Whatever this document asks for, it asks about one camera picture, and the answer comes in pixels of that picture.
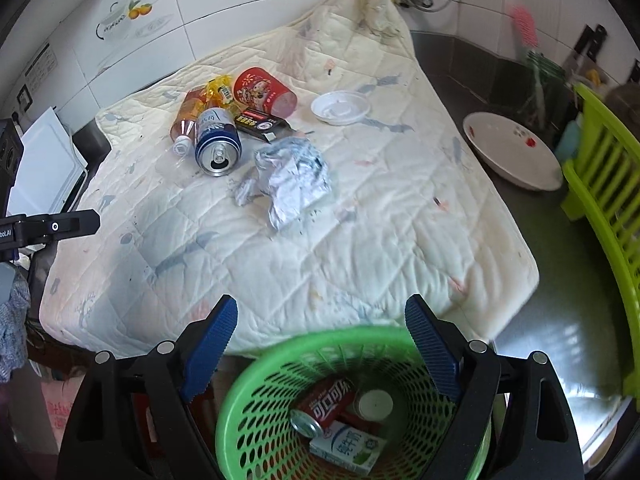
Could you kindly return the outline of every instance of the white quilted blanket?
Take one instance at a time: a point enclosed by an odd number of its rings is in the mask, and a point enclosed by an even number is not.
[[[242,164],[182,189],[156,162],[185,92],[262,66],[298,96],[290,118],[330,167],[334,192],[284,231],[268,200],[238,207]],[[309,110],[335,89],[372,105],[351,126]],[[148,351],[238,301],[227,351],[255,354],[301,333],[401,324],[419,292],[469,338],[492,338],[527,301],[538,270],[508,209],[414,57],[390,0],[327,0],[300,20],[243,41],[133,94],[97,117],[113,147],[79,208],[96,235],[61,242],[40,319],[55,338],[117,356]]]

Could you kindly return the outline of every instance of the gray knit cloth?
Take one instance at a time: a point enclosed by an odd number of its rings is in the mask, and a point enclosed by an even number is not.
[[[16,272],[9,299],[0,304],[0,383],[9,382],[12,370],[27,364],[24,319],[30,303],[29,285]]]

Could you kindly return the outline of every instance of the blue and silver beer can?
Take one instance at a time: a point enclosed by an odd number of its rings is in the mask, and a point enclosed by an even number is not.
[[[229,174],[240,160],[242,144],[234,118],[224,108],[209,108],[196,125],[196,161],[211,176]]]

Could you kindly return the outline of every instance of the can pull tab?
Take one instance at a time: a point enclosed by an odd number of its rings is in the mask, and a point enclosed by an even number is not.
[[[216,146],[213,149],[213,162],[222,164],[226,160],[226,149],[224,146]]]

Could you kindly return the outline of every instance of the metal screw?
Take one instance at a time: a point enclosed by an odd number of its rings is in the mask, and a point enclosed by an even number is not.
[[[102,363],[107,362],[110,358],[111,358],[111,355],[109,354],[109,352],[107,352],[106,350],[103,350],[102,352],[98,352],[95,355],[95,362],[101,365]]]
[[[175,345],[171,341],[163,341],[158,345],[159,354],[169,354],[174,350]]]
[[[533,360],[539,365],[546,365],[549,361],[549,358],[544,352],[533,352]]]
[[[474,339],[471,343],[469,343],[469,348],[472,349],[473,352],[477,354],[484,354],[486,352],[486,345],[484,342]]]

